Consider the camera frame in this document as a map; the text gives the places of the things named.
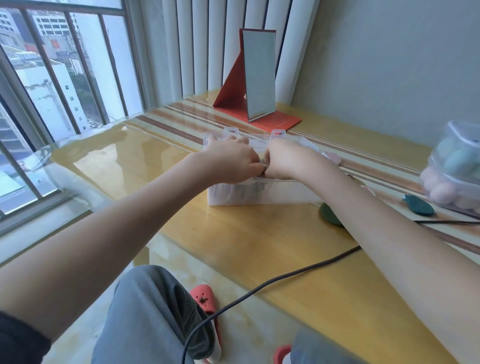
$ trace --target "forearm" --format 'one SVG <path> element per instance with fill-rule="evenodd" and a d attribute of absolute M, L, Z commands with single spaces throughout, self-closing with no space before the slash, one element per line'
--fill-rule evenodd
<path fill-rule="evenodd" d="M 478 362 L 480 267 L 348 178 L 306 158 L 297 179 L 335 212 L 415 314 L 460 363 Z"/>
<path fill-rule="evenodd" d="M 58 338 L 165 222 L 208 187 L 198 157 L 186 157 L 143 189 L 0 269 L 0 310 Z"/>

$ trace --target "right arm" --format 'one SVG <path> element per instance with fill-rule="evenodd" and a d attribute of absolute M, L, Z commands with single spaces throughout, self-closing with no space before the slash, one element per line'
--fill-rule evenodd
<path fill-rule="evenodd" d="M 274 139 L 268 178 L 317 193 L 405 302 L 461 364 L 480 363 L 480 266 L 353 182 L 312 149 Z"/>

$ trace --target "vertical blind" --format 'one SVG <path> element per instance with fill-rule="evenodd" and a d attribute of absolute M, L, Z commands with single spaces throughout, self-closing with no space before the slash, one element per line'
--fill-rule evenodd
<path fill-rule="evenodd" d="M 276 30 L 276 100 L 289 104 L 319 0 L 162 0 L 173 100 L 222 86 L 239 29 Z"/>

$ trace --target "black cable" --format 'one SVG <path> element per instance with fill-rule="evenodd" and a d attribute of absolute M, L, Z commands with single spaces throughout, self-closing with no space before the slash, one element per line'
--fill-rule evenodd
<path fill-rule="evenodd" d="M 413 222 L 417 223 L 417 224 L 451 224 L 451 225 L 454 225 L 454 224 L 458 224 L 458 225 L 480 225 L 480 220 L 477 220 L 477 221 L 461 221 L 461 220 L 413 220 Z M 329 264 L 332 264 L 332 263 L 335 263 L 337 261 L 339 261 L 340 259 L 342 258 L 345 258 L 346 256 L 358 251 L 361 249 L 361 246 L 358 245 L 356 246 L 355 248 L 352 248 L 350 250 L 347 250 L 346 252 L 343 252 L 342 254 L 339 254 L 337 256 L 334 256 L 333 258 L 330 258 L 330 259 L 327 259 L 327 260 L 324 260 L 323 262 L 320 262 L 320 263 L 315 263 L 315 264 L 312 264 L 311 266 L 308 266 L 308 267 L 305 267 L 305 268 L 301 268 L 301 269 L 297 269 L 297 270 L 294 270 L 293 272 L 290 272 L 290 273 L 286 273 L 286 274 L 282 274 L 281 276 L 278 276 L 278 277 L 275 277 L 275 278 L 272 278 L 272 279 L 269 279 L 267 282 L 264 282 L 262 283 L 260 286 L 254 288 L 253 290 L 247 292 L 246 294 L 244 294 L 243 296 L 241 296 L 240 298 L 236 299 L 235 301 L 229 303 L 228 305 L 226 305 L 225 307 L 223 307 L 221 310 L 215 312 L 213 315 L 209 316 L 208 318 L 206 318 L 205 320 L 203 320 L 200 324 L 198 324 L 198 326 L 196 328 L 194 328 L 192 330 L 192 332 L 190 333 L 190 335 L 187 337 L 187 340 L 185 341 L 185 344 L 183 345 L 183 353 L 182 353 L 182 356 L 181 356 L 181 363 L 184 364 L 185 363 L 185 359 L 187 357 L 187 348 L 188 348 L 188 344 L 190 343 L 190 340 L 192 339 L 192 336 L 195 335 L 195 333 L 200 330 L 203 326 L 206 325 L 207 322 L 211 322 L 213 321 L 216 317 L 220 316 L 222 313 L 224 313 L 225 311 L 229 310 L 230 308 L 232 308 L 233 306 L 236 306 L 238 305 L 240 302 L 246 300 L 247 298 L 249 298 L 250 296 L 252 296 L 253 294 L 257 293 L 259 290 L 261 290 L 262 288 L 265 288 L 266 286 L 268 286 L 269 284 L 272 284 L 272 283 L 275 283 L 279 280 L 282 280 L 282 279 L 285 279 L 285 278 L 290 278 L 290 277 L 293 277 L 293 276 L 296 276 L 297 274 L 300 274 L 300 273 L 303 273 L 303 272 L 306 272 L 308 270 L 312 270 L 312 269 L 315 269 L 315 268 L 320 268 L 320 267 L 324 267 L 324 266 L 327 266 Z"/>

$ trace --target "left hand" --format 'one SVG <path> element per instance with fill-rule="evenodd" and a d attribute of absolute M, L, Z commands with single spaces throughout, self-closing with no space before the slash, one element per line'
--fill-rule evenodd
<path fill-rule="evenodd" d="M 206 158 L 212 184 L 239 183 L 263 173 L 265 166 L 254 149 L 248 145 L 248 138 L 229 135 L 218 141 L 213 135 L 208 138 L 207 147 L 199 152 Z"/>

